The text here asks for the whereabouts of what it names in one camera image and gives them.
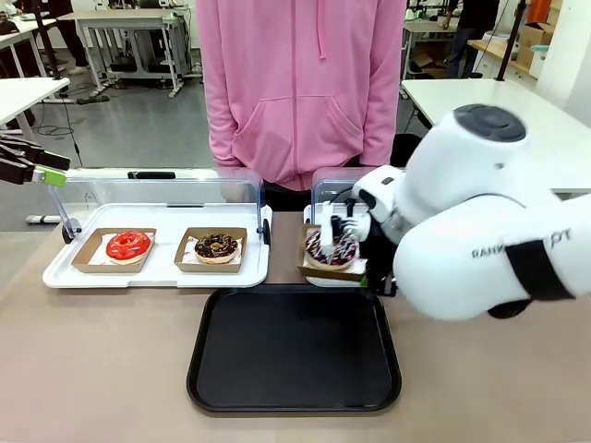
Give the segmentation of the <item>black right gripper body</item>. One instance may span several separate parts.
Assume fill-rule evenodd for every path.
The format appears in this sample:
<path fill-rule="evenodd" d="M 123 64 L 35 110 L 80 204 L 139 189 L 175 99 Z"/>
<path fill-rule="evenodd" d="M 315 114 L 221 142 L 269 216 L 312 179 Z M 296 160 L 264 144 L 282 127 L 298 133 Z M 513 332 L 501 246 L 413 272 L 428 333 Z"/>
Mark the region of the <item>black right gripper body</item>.
<path fill-rule="evenodd" d="M 360 242 L 360 257 L 367 261 L 366 275 L 369 280 L 383 280 L 392 273 L 396 248 L 380 225 L 372 221 L 367 238 Z"/>

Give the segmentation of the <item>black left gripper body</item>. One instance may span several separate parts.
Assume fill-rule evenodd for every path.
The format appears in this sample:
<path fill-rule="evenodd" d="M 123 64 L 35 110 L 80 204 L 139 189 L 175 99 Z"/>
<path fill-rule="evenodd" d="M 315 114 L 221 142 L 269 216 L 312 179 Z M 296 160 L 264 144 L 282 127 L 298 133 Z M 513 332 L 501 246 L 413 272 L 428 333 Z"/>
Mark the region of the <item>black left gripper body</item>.
<path fill-rule="evenodd" d="M 1 137 L 1 180 L 14 185 L 24 185 L 35 178 L 35 168 L 42 147 L 21 138 Z"/>

